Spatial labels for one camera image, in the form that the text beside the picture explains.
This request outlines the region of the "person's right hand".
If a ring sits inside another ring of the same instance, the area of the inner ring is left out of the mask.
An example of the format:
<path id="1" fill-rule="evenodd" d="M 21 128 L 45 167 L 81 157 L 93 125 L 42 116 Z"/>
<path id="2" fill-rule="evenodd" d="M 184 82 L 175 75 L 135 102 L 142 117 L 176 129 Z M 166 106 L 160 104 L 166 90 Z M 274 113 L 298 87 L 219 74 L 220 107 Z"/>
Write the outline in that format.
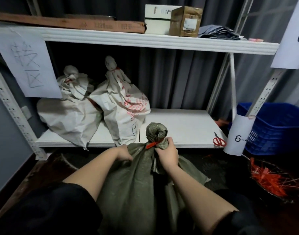
<path id="1" fill-rule="evenodd" d="M 168 137 L 168 147 L 166 149 L 156 148 L 155 151 L 159 156 L 159 160 L 163 169 L 170 173 L 172 169 L 178 166 L 178 150 L 174 145 L 173 138 Z"/>

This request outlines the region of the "person's left hand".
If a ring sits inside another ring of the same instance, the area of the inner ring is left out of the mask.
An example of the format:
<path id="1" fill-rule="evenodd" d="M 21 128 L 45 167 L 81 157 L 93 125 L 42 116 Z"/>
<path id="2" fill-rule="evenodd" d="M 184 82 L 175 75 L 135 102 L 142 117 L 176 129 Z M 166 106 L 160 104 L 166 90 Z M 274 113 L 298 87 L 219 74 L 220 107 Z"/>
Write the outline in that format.
<path id="1" fill-rule="evenodd" d="M 116 155 L 116 160 L 133 161 L 133 157 L 130 155 L 128 151 L 128 146 L 126 144 L 116 147 L 114 151 Z"/>

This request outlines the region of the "green woven sack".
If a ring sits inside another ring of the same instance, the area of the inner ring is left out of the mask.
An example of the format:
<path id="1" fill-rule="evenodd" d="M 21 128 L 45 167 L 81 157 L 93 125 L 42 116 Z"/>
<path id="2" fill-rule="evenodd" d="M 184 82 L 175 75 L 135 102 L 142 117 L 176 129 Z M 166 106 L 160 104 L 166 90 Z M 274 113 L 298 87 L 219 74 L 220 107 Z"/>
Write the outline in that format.
<path id="1" fill-rule="evenodd" d="M 115 162 L 106 177 L 97 199 L 103 216 L 99 234 L 201 234 L 155 151 L 167 148 L 167 128 L 152 122 L 145 132 L 146 143 L 128 145 L 133 161 Z M 157 146 L 145 148 L 162 138 Z"/>

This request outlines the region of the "person's right forearm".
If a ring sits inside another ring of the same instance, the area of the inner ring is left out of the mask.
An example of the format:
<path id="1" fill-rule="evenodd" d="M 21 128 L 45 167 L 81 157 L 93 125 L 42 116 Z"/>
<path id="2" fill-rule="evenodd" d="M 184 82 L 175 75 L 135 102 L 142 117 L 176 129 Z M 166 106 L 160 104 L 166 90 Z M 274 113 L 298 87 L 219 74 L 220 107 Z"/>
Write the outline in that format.
<path id="1" fill-rule="evenodd" d="M 168 163 L 164 169 L 179 191 L 188 211 L 204 235 L 211 235 L 217 225 L 238 209 L 215 194 L 189 174 L 177 163 Z"/>

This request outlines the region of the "red zip tie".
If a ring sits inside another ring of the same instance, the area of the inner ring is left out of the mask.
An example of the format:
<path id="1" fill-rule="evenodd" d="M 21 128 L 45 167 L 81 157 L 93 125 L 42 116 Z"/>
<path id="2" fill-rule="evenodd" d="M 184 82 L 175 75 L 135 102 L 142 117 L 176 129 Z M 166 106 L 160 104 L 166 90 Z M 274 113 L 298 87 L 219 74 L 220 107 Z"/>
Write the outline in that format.
<path id="1" fill-rule="evenodd" d="M 152 147 L 155 147 L 155 146 L 157 146 L 159 143 L 163 142 L 164 140 L 165 140 L 165 138 L 162 138 L 162 139 L 158 140 L 157 142 L 149 142 L 149 143 L 146 144 L 145 148 L 146 148 L 146 149 L 150 149 L 150 148 L 152 148 Z"/>

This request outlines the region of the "white sack with red print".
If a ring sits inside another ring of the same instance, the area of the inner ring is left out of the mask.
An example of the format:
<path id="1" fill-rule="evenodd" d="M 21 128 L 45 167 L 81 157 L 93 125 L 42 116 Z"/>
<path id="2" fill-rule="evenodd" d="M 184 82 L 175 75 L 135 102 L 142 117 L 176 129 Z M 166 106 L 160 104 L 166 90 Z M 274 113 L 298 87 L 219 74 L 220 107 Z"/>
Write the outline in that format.
<path id="1" fill-rule="evenodd" d="M 106 80 L 89 95 L 104 113 L 104 121 L 116 146 L 134 143 L 150 103 L 121 70 L 111 56 L 106 56 Z"/>

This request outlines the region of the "grey curtain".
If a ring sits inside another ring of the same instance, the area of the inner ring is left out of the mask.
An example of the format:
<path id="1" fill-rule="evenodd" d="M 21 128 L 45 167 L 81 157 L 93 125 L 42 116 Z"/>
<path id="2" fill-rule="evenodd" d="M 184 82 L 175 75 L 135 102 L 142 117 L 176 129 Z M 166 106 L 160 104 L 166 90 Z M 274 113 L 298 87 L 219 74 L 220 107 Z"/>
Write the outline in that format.
<path id="1" fill-rule="evenodd" d="M 42 15 L 114 16 L 143 21 L 146 4 L 203 8 L 201 25 L 237 29 L 245 0 L 38 0 Z M 246 38 L 280 43 L 298 0 L 253 0 L 241 33 Z M 148 97 L 152 108 L 206 110 L 219 75 L 224 53 L 47 42 L 59 75 L 74 65 L 90 77 L 105 79 L 102 61 L 111 55 L 131 81 Z"/>

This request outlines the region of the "plain white woven sack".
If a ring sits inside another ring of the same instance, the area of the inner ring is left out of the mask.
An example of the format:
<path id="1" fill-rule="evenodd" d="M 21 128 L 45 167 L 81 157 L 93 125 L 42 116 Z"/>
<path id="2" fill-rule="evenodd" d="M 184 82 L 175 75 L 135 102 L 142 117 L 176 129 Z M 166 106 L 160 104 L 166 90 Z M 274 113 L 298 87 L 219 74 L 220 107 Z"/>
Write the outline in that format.
<path id="1" fill-rule="evenodd" d="M 72 65 L 57 78 L 62 99 L 41 98 L 37 112 L 51 131 L 85 150 L 103 119 L 103 111 L 89 99 L 94 85 L 87 74 Z"/>

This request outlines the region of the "black round container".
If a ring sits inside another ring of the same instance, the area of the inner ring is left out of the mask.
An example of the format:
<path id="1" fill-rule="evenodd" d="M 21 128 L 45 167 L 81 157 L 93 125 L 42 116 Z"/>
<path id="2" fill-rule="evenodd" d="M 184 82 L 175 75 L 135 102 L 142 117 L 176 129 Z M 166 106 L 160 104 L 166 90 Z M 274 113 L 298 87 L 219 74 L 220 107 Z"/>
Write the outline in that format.
<path id="1" fill-rule="evenodd" d="M 293 204 L 299 197 L 299 191 L 295 195 L 290 196 L 288 199 L 280 199 L 280 198 L 272 196 L 269 193 L 267 193 L 266 191 L 264 191 L 262 188 L 260 188 L 256 184 L 256 182 L 253 179 L 250 178 L 249 160 L 248 160 L 248 176 L 249 176 L 248 183 L 249 183 L 249 187 L 250 187 L 250 194 L 257 197 L 257 199 L 260 200 L 261 202 L 263 202 L 266 206 L 276 207 L 276 206 L 282 206 L 282 205 L 287 205 L 287 204 Z"/>

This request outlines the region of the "white metal shelf rack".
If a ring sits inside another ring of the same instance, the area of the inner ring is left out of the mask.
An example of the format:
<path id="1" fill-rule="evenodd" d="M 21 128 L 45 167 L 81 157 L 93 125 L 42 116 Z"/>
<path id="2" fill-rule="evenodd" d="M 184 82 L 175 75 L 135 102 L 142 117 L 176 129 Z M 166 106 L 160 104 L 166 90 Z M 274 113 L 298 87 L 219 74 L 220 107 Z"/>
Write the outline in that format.
<path id="1" fill-rule="evenodd" d="M 10 23 L 0 22 L 0 33 L 10 31 L 28 31 L 28 33 L 41 36 L 44 41 L 102 44 L 110 46 L 148 47 L 175 50 L 207 51 L 228 53 L 230 57 L 231 76 L 235 74 L 234 55 L 274 55 L 278 49 L 278 43 L 233 41 L 218 39 L 186 38 L 164 35 L 150 35 L 130 32 L 111 32 L 69 28 L 51 28 L 34 26 L 16 26 Z M 222 130 L 214 123 L 210 116 L 210 106 L 215 102 L 215 94 L 219 93 L 222 84 L 216 90 L 213 89 L 211 100 L 207 110 L 172 110 L 155 109 L 150 114 L 150 119 L 164 120 L 170 118 L 167 123 L 173 129 L 175 146 L 180 149 L 216 149 L 220 148 L 212 143 L 213 132 L 225 137 Z M 10 88 L 0 72 L 0 99 L 11 114 L 14 122 L 21 131 L 23 137 L 34 152 L 36 160 L 47 160 L 46 148 L 76 147 L 68 141 L 62 140 L 55 134 L 44 133 L 37 138 L 28 120 L 15 100 Z"/>

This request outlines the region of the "blue plastic crate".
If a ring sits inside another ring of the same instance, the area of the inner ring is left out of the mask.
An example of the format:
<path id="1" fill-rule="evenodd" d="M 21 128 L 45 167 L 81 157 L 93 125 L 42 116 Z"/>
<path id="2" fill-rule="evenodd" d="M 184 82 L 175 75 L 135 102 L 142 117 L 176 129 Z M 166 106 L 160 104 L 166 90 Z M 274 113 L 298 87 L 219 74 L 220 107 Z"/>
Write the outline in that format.
<path id="1" fill-rule="evenodd" d="M 289 103 L 264 103 L 256 116 L 245 150 L 256 156 L 299 150 L 299 107 Z"/>

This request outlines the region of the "white cardboard box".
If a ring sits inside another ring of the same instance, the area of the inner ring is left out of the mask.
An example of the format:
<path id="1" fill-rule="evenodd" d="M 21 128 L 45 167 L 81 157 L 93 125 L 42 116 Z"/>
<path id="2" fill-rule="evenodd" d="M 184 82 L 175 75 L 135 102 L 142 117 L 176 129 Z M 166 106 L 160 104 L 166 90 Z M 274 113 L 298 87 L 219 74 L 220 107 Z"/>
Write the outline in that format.
<path id="1" fill-rule="evenodd" d="M 146 34 L 169 35 L 171 12 L 182 6 L 145 4 Z"/>

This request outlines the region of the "person's black left sleeve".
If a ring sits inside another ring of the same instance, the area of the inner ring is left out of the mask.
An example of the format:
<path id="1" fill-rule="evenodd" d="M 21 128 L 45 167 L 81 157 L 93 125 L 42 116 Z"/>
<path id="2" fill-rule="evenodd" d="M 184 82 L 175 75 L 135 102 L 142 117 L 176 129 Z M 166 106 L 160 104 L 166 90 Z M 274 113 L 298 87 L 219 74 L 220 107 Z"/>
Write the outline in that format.
<path id="1" fill-rule="evenodd" d="M 82 186 L 54 183 L 31 191 L 0 217 L 0 235 L 99 235 L 102 214 Z"/>

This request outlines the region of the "long brown cardboard box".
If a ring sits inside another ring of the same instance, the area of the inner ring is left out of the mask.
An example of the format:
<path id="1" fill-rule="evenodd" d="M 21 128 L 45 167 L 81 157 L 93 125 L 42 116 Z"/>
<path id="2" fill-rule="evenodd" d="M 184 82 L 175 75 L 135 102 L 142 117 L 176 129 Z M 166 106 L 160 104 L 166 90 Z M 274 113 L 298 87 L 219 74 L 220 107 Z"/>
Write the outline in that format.
<path id="1" fill-rule="evenodd" d="M 112 31 L 144 34 L 144 22 L 103 19 L 54 18 L 0 12 L 0 21 L 30 24 L 44 27 L 61 27 L 79 30 Z"/>

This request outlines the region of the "red handled scissors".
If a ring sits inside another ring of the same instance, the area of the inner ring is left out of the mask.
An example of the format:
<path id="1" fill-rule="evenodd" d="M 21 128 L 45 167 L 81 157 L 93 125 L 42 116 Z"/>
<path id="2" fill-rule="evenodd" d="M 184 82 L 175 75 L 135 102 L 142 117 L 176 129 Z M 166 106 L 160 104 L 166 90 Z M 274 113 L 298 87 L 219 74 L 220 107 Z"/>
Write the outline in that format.
<path id="1" fill-rule="evenodd" d="M 218 146 L 218 147 L 226 147 L 227 146 L 226 137 L 220 133 L 218 134 L 217 132 L 214 132 L 214 138 L 212 141 L 215 146 Z"/>

